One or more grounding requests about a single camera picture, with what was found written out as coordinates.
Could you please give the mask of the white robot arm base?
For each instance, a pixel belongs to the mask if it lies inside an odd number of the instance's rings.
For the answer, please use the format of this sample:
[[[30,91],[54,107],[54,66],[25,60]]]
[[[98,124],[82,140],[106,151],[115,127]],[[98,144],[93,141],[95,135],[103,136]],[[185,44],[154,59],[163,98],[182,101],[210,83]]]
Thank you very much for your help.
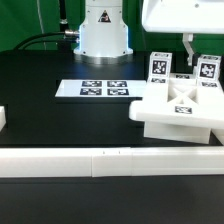
[[[128,26],[123,21],[123,0],[85,0],[85,19],[79,27],[76,61],[118,64],[132,59]]]

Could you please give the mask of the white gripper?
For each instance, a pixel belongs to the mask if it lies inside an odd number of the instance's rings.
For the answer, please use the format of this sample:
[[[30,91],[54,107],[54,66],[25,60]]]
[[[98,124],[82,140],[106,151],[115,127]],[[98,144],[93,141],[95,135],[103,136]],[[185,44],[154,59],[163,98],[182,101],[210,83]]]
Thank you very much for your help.
[[[194,67],[201,56],[194,34],[224,34],[224,0],[144,0],[142,26],[147,32],[184,33],[187,63]]]

